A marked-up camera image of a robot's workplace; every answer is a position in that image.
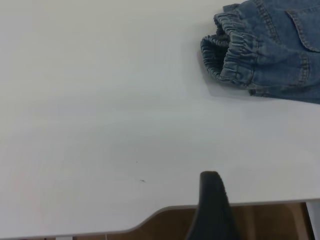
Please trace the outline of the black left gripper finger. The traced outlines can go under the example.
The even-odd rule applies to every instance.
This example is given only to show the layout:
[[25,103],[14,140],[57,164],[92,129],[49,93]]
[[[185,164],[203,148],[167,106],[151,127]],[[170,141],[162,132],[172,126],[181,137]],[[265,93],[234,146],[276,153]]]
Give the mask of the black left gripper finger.
[[200,174],[199,202],[187,240],[239,240],[223,181],[216,171]]

